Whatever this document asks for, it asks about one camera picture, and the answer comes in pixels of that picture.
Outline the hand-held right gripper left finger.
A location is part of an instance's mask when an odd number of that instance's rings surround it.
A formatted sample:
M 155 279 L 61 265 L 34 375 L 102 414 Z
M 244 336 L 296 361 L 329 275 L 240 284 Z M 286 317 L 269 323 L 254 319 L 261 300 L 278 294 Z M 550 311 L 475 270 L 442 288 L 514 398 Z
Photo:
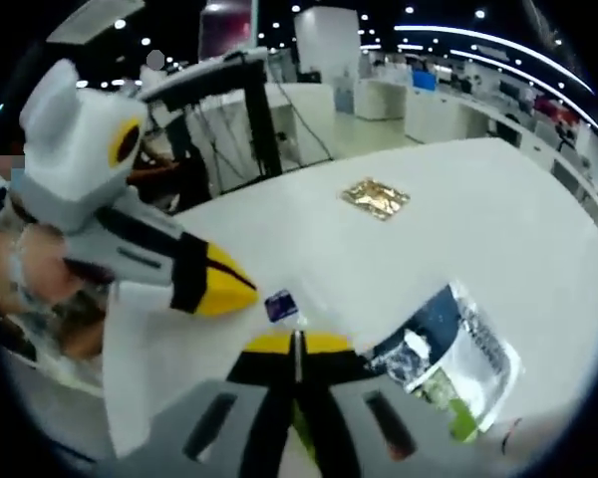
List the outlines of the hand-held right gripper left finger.
M 290 334 L 262 335 L 225 379 L 207 379 L 158 413 L 147 441 L 97 477 L 275 477 L 292 421 Z

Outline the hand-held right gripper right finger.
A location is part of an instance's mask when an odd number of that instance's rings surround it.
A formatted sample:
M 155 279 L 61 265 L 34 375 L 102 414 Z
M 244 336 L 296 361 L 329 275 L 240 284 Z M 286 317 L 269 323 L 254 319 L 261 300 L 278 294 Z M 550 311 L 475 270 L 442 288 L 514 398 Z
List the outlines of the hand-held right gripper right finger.
M 478 450 L 449 418 L 366 369 L 342 336 L 301 336 L 298 408 L 325 477 L 483 477 Z

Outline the person's left hand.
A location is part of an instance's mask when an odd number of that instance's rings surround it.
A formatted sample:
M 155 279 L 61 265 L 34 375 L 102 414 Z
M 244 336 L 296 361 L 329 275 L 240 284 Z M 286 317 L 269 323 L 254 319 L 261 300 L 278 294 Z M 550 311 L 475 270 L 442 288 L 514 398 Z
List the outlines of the person's left hand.
M 44 304 L 55 306 L 81 290 L 96 288 L 67 265 L 66 241 L 57 230 L 31 224 L 22 232 L 20 246 L 26 285 Z

